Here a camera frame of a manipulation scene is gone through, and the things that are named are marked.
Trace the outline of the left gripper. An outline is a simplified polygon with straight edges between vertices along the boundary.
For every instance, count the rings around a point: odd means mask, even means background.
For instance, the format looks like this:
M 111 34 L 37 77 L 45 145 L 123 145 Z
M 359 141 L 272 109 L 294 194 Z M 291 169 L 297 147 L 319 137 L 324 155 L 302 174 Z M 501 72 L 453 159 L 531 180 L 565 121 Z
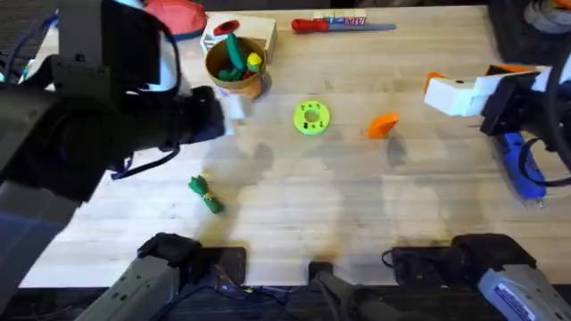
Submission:
M 246 110 L 245 97 L 225 95 L 219 101 L 211 86 L 198 86 L 190 95 L 137 106 L 129 133 L 136 150 L 171 150 L 182 144 L 234 136 L 236 122 L 246 119 Z

